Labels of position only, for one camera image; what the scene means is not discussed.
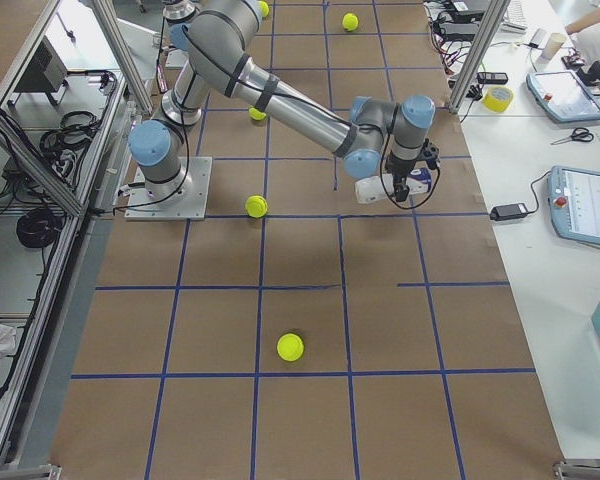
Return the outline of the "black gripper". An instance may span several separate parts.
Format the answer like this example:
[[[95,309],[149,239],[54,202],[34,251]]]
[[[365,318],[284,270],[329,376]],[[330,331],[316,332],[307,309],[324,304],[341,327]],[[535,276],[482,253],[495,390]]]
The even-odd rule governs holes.
[[[404,159],[393,152],[386,158],[385,170],[392,175],[393,197],[396,202],[405,202],[409,196],[409,186],[406,177],[416,168],[417,159]]]

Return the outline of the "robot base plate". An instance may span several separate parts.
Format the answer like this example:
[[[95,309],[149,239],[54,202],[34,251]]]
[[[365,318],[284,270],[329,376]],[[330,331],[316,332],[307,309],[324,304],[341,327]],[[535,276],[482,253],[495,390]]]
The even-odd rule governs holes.
[[[140,167],[134,181],[141,186],[130,190],[129,205],[124,217],[129,221],[201,221],[205,218],[211,157],[180,156],[178,175],[164,184],[145,179]]]

